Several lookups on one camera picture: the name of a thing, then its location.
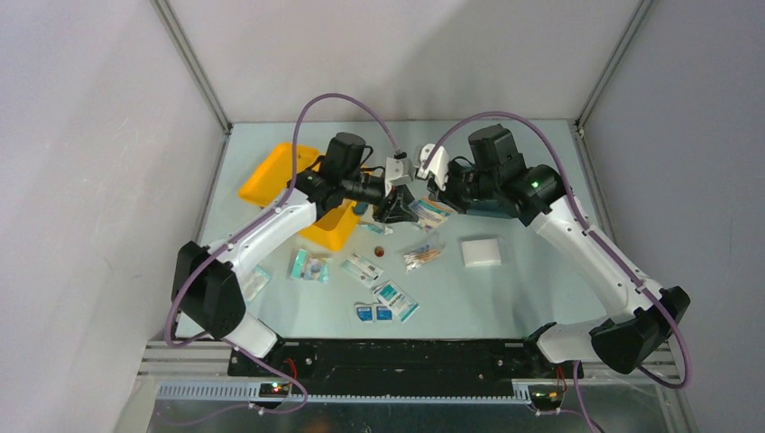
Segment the cotton bag with orange label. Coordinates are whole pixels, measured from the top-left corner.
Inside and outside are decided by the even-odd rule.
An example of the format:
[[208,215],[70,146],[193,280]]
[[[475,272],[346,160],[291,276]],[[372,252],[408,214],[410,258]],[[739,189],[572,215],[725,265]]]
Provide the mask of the cotton bag with orange label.
[[420,198],[410,204],[410,210],[417,216],[417,228],[432,232],[442,226],[455,213],[452,207],[440,204],[428,198]]

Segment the cotton swabs bag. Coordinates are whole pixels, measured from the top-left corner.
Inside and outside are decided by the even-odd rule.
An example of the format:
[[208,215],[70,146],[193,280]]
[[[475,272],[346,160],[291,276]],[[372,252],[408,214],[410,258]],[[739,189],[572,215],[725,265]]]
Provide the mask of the cotton swabs bag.
[[435,261],[442,255],[443,250],[443,244],[425,243],[408,251],[403,255],[406,273],[414,272],[425,264]]

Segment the white gauze pad pack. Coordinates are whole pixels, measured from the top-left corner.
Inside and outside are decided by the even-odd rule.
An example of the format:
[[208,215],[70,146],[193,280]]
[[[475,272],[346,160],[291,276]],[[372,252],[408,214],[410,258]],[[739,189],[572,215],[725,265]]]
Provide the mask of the white gauze pad pack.
[[497,238],[472,239],[461,243],[466,268],[494,266],[502,263],[500,243]]

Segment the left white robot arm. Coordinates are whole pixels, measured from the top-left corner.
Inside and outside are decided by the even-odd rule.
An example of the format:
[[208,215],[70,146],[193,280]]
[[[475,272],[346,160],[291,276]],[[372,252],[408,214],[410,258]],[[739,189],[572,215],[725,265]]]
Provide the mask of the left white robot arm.
[[248,313],[244,286],[255,267],[277,247],[347,201],[366,203],[384,224],[414,222],[408,188],[415,170],[405,152],[386,160],[382,175],[366,166],[371,148],[351,133],[338,133],[323,154],[300,155],[296,143],[281,158],[268,157],[260,167],[260,185],[279,186],[274,200],[229,237],[202,246],[194,241],[178,252],[169,319],[185,314],[201,335],[250,355],[263,375],[275,375],[285,364],[279,335]]

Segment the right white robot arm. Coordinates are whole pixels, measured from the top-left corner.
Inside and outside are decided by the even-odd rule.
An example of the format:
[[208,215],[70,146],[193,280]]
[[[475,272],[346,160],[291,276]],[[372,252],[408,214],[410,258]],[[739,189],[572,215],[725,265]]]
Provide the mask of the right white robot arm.
[[527,165],[512,132],[493,124],[468,137],[472,161],[427,144],[418,152],[417,176],[431,199],[460,214],[478,209],[520,221],[569,260],[604,307],[603,318],[550,323],[528,337],[524,363],[547,377],[561,363],[600,361],[628,374],[674,333],[690,298],[665,288],[626,258],[566,191],[561,172]]

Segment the yellow medicine kit box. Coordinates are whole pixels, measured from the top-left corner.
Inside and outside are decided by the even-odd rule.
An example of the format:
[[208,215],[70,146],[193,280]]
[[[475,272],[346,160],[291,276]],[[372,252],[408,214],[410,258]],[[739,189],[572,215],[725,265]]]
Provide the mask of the yellow medicine kit box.
[[[239,198],[259,207],[270,205],[289,186],[292,156],[291,143],[276,145],[239,189]],[[345,199],[339,207],[301,230],[299,235],[330,252],[339,252],[350,239],[360,220],[354,213],[355,205],[355,201]]]

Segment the dark teal divided tray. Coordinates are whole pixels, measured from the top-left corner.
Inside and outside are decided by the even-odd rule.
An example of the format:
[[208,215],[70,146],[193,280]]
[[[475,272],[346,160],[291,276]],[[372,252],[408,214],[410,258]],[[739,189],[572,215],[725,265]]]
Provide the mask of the dark teal divided tray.
[[497,200],[476,200],[468,206],[465,213],[475,217],[517,219],[519,216],[519,209],[512,203],[507,204]]

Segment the white teal striped packet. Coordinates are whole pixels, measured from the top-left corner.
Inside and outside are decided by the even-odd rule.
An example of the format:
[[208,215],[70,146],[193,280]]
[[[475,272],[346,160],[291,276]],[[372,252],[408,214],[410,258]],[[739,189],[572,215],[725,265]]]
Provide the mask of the white teal striped packet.
[[349,254],[340,268],[368,289],[382,281],[383,269],[358,253]]

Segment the medical gauze dressing packet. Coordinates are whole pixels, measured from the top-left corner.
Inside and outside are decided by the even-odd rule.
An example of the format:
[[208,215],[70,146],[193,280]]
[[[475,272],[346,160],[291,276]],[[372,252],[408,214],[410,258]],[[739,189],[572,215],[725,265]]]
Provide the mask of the medical gauze dressing packet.
[[386,281],[372,289],[373,296],[404,323],[419,309],[419,303],[394,281]]

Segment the blue alcohol pad right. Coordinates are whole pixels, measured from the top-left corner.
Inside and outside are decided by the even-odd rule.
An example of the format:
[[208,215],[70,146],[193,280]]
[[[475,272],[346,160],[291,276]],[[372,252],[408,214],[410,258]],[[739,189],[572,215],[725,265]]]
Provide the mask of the blue alcohol pad right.
[[391,323],[394,320],[394,315],[391,310],[382,304],[376,304],[373,307],[374,319],[377,322]]

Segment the blue alcohol pad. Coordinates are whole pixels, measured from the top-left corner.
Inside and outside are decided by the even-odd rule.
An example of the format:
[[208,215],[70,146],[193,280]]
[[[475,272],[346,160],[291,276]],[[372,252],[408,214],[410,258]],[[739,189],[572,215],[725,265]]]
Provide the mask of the blue alcohol pad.
[[394,320],[394,315],[391,310],[382,304],[376,304],[373,307],[374,319],[377,322],[391,323]]
[[375,317],[374,317],[374,308],[371,305],[367,305],[367,304],[355,304],[354,305],[354,312],[355,312],[356,317],[362,323],[373,323],[374,320],[375,320]]

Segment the blue alcohol pad left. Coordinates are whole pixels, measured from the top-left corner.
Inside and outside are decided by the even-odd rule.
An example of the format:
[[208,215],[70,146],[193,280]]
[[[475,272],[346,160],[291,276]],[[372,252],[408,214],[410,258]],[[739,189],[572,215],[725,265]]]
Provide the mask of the blue alcohol pad left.
[[374,320],[375,320],[375,317],[374,317],[374,308],[371,305],[367,305],[367,304],[355,304],[354,305],[354,312],[355,312],[356,317],[362,323],[373,323]]

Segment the teal bandage pack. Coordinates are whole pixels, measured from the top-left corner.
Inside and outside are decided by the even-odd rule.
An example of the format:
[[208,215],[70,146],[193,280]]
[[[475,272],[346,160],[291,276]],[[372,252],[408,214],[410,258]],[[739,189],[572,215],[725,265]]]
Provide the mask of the teal bandage pack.
[[328,283],[329,260],[327,257],[317,256],[308,250],[299,249],[290,267],[290,278],[299,281]]

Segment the clear teal sterile pouch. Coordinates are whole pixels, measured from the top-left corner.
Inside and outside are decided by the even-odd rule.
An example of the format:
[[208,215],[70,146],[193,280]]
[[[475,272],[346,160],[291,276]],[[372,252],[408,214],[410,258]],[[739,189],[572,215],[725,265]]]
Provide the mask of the clear teal sterile pouch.
[[261,266],[255,266],[242,283],[244,300],[252,301],[272,280],[272,276]]

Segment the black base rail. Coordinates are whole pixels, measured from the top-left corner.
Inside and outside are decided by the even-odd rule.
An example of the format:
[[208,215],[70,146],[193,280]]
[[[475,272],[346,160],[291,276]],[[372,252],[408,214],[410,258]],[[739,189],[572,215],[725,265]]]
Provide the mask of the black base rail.
[[509,397],[515,380],[583,377],[521,339],[286,339],[264,359],[311,396]]

